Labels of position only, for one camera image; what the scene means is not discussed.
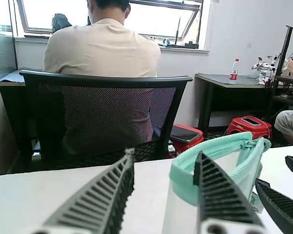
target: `gray shorts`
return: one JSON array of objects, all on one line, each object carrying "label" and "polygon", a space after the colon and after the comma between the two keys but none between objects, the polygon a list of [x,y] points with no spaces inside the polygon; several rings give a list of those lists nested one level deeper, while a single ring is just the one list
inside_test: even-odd
[{"label": "gray shorts", "polygon": [[275,120],[275,128],[281,133],[293,136],[293,111],[283,111]]}]

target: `bottle label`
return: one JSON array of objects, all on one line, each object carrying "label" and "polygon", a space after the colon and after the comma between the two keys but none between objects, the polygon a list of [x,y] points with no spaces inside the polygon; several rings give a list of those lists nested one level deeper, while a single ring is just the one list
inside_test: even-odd
[{"label": "bottle label", "polygon": [[231,73],[230,73],[230,79],[236,80],[237,76],[238,76],[238,71],[237,70],[232,70]]}]

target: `person's leg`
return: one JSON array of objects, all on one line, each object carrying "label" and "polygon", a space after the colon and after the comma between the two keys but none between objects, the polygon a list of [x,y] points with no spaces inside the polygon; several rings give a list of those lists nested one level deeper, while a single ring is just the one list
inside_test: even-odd
[{"label": "person's leg", "polygon": [[293,145],[293,111],[281,112],[277,116],[274,126]]}]

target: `dark hair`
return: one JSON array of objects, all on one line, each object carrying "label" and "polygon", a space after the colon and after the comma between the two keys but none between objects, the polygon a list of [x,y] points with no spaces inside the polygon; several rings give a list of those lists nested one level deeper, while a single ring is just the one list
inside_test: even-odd
[{"label": "dark hair", "polygon": [[99,8],[107,8],[110,6],[119,7],[123,11],[128,8],[129,0],[95,0]]}]

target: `window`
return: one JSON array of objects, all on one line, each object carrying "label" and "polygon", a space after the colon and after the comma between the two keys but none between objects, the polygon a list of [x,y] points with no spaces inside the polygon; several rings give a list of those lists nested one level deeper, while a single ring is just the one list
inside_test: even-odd
[{"label": "window", "polygon": [[[86,0],[16,0],[25,34],[50,34],[56,13],[66,15],[73,25],[87,25]],[[158,40],[196,41],[203,0],[131,0],[125,27]]]}]

